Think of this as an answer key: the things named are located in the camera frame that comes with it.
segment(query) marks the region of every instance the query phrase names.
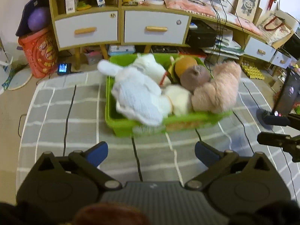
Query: orange plastic bucket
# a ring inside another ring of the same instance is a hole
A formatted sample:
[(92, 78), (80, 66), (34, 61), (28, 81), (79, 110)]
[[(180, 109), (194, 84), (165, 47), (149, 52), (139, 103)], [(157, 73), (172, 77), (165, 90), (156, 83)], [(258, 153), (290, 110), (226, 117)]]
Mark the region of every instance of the orange plastic bucket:
[(26, 59), (36, 78), (43, 78), (56, 70), (58, 48), (51, 27), (19, 37)]

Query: fan base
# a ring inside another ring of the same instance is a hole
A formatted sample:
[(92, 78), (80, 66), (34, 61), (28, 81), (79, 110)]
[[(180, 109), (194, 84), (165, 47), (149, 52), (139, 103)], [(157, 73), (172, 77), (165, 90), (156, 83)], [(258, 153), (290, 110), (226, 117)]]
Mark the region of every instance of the fan base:
[(163, 5), (163, 0), (145, 0), (145, 3), (152, 4), (152, 5)]

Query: red bag handle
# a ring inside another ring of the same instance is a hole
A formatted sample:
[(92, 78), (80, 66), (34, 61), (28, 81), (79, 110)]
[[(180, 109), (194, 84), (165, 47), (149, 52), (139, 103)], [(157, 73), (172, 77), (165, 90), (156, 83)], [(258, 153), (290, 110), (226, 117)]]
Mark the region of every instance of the red bag handle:
[(269, 24), (271, 24), (273, 21), (275, 21), (275, 19), (279, 19), (279, 18), (278, 18), (277, 16), (275, 16), (273, 19), (270, 20), (270, 22), (268, 22), (268, 23), (264, 26), (264, 29), (265, 29), (266, 31), (274, 31), (274, 30), (276, 30), (276, 29), (278, 29), (278, 28), (280, 28), (281, 26), (284, 25), (284, 23), (281, 23), (279, 26), (277, 26), (277, 27), (274, 28), (274, 29), (267, 29), (266, 26), (269, 25)]

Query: yellow egg carton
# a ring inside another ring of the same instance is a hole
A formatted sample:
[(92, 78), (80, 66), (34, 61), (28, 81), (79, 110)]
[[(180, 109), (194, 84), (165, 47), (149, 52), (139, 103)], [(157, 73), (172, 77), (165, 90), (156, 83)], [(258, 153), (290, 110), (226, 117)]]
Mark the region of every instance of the yellow egg carton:
[(242, 70), (250, 79), (259, 79), (264, 80), (264, 75), (260, 72), (260, 70), (254, 66), (254, 64), (243, 63), (241, 65)]

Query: cream plush toy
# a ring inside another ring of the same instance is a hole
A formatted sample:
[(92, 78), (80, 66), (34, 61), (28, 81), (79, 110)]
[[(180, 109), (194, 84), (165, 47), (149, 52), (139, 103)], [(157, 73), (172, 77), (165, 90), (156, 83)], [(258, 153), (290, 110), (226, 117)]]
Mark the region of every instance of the cream plush toy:
[(180, 85), (169, 85), (163, 90), (163, 95), (168, 96), (172, 102), (173, 113), (176, 116), (187, 115), (193, 111), (190, 91)]
[(168, 72), (162, 65), (156, 62), (153, 54), (140, 55), (137, 54), (137, 59), (131, 64), (136, 67), (143, 74), (149, 76), (160, 87), (166, 87), (171, 84), (168, 78)]
[(217, 64), (214, 80), (195, 89), (192, 96), (194, 111), (221, 113), (236, 104), (241, 67), (235, 62)]
[(161, 95), (160, 87), (137, 68), (123, 68), (106, 60), (101, 60), (97, 68), (101, 73), (115, 77), (112, 95), (116, 99), (116, 110), (128, 119), (159, 126), (172, 112), (170, 99)]

